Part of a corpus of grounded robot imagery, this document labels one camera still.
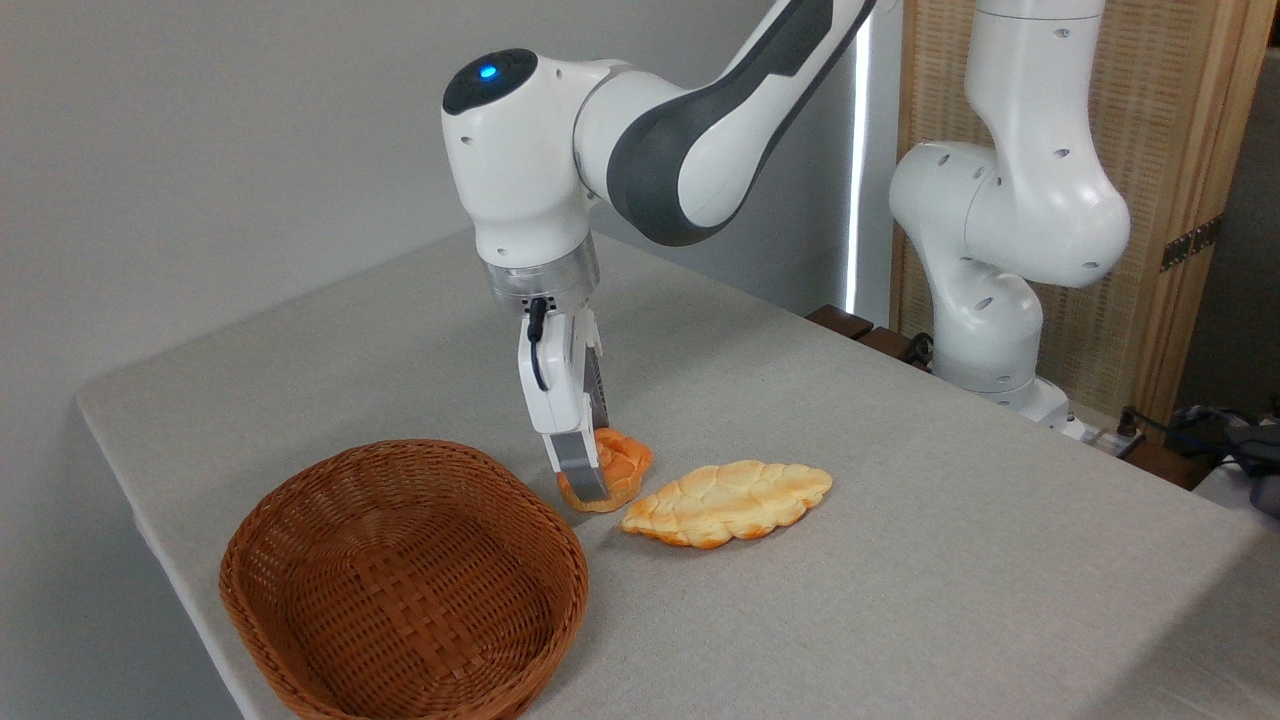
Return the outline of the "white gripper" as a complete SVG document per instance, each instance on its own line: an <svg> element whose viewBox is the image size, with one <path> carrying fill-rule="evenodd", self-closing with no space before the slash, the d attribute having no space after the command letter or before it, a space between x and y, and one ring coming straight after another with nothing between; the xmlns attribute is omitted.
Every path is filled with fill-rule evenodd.
<svg viewBox="0 0 1280 720"><path fill-rule="evenodd" d="M594 436L609 425L600 356L590 307L553 313L548 305L527 306L517 343L527 413L532 428L544 434L553 469L584 502L609 498ZM591 427L584 427L589 419Z"/></svg>

